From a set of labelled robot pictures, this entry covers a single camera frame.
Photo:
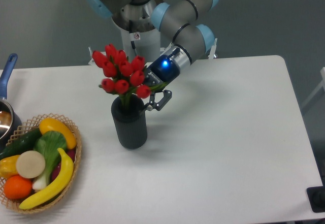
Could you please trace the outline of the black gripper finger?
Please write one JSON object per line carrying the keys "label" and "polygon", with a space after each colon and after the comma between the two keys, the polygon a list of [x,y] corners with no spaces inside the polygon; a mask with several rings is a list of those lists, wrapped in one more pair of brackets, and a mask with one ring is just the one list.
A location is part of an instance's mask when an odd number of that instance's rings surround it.
{"label": "black gripper finger", "polygon": [[149,102],[143,106],[141,112],[147,110],[152,111],[154,109],[160,111],[167,104],[167,102],[172,98],[172,92],[170,90],[165,89],[162,91],[162,93],[163,93],[163,98],[159,102],[156,102],[155,101],[156,92],[152,92],[149,96]]}

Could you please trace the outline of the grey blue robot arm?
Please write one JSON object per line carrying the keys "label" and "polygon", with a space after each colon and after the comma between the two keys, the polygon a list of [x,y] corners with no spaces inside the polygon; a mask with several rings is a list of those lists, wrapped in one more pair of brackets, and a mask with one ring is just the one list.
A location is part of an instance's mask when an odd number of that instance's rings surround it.
{"label": "grey blue robot arm", "polygon": [[149,105],[161,109],[171,93],[165,91],[158,103],[155,94],[213,46],[211,29],[193,23],[218,0],[181,0],[175,5],[161,0],[86,1],[121,30],[121,51],[107,45],[105,54],[95,51],[92,57],[105,74],[102,88],[119,96],[123,110],[130,109],[133,96],[150,98]]}

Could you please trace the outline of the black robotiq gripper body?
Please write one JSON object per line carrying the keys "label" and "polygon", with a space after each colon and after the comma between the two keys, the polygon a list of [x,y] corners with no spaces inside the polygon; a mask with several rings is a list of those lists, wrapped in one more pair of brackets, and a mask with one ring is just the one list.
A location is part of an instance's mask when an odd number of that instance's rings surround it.
{"label": "black robotiq gripper body", "polygon": [[180,75],[173,56],[162,55],[144,71],[145,79],[143,84],[149,87],[170,83]]}

